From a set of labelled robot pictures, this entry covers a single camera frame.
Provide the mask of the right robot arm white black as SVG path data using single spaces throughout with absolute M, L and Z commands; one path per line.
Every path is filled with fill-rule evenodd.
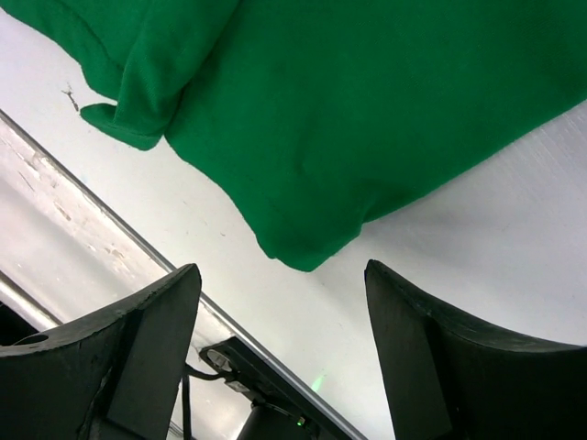
M 586 350 L 488 323 L 379 261 L 366 296 L 399 439 L 583 439 Z M 162 439 L 175 404 L 191 418 L 187 364 L 201 275 L 185 265 L 144 289 L 1 349 L 4 439 Z M 210 380 L 238 384 L 243 439 L 349 432 L 232 337 L 205 347 Z

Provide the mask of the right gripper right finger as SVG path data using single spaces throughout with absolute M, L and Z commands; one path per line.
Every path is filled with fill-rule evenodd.
M 399 439 L 583 439 L 586 350 L 486 322 L 380 261 L 364 272 Z

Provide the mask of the green t shirt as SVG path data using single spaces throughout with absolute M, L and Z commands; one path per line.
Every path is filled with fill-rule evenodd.
M 586 97 L 583 1 L 1 7 L 105 97 L 88 124 L 167 141 L 302 271 Z

